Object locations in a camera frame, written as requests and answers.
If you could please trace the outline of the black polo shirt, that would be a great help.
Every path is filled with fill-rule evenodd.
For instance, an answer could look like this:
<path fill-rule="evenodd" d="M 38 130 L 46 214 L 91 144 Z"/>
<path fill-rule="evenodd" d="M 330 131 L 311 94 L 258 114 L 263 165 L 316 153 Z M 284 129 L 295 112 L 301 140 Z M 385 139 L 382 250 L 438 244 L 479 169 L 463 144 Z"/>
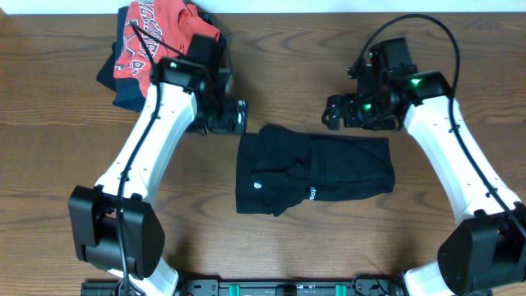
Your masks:
<path fill-rule="evenodd" d="M 384 137 L 309 134 L 267 125 L 239 142 L 239 214 L 279 216 L 303 201 L 363 200 L 390 193 L 394 186 Z"/>

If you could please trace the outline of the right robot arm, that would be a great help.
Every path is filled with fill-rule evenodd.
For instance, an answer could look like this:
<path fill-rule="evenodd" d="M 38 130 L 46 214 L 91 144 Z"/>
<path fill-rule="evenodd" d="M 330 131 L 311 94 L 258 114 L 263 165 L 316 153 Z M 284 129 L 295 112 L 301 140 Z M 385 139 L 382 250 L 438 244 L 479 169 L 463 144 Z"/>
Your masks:
<path fill-rule="evenodd" d="M 438 71 L 420 72 L 403 38 L 369 49 L 348 70 L 351 94 L 328 98 L 332 130 L 405 130 L 431 162 L 454 213 L 456 229 L 434 262 L 402 274 L 394 295 L 488 295 L 525 279 L 525 207 L 499 178 L 465 124 Z"/>

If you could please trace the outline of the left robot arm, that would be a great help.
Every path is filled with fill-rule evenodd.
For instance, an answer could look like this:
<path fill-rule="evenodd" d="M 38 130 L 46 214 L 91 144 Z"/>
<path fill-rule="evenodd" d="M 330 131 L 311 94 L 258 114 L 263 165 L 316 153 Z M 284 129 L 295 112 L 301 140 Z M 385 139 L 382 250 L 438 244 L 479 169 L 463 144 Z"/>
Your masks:
<path fill-rule="evenodd" d="M 185 132 L 242 135 L 247 103 L 228 97 L 226 40 L 195 35 L 187 53 L 154 63 L 136 125 L 93 187 L 77 186 L 68 208 L 76 256 L 118 277 L 85 282 L 83 295 L 178 295 L 180 275 L 163 258 L 155 213 L 159 185 Z"/>

